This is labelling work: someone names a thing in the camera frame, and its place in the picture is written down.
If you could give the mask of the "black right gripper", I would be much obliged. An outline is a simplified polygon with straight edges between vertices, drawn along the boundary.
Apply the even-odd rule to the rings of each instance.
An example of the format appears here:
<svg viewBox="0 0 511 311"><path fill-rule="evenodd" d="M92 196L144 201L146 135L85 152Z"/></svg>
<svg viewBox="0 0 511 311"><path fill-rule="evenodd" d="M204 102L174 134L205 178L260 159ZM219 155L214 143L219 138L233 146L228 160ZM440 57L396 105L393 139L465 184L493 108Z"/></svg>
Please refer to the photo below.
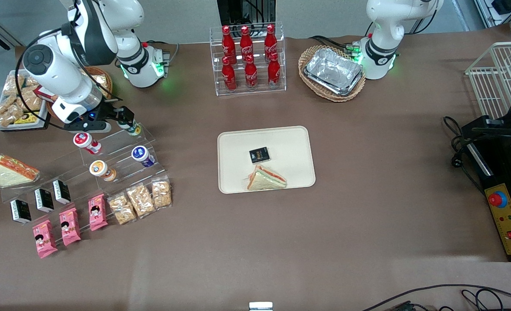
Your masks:
<svg viewBox="0 0 511 311"><path fill-rule="evenodd" d="M124 106L115 108L111 102L101 102L96 108L84 114L84 122L113 120L116 122L133 122L134 113Z"/></svg>

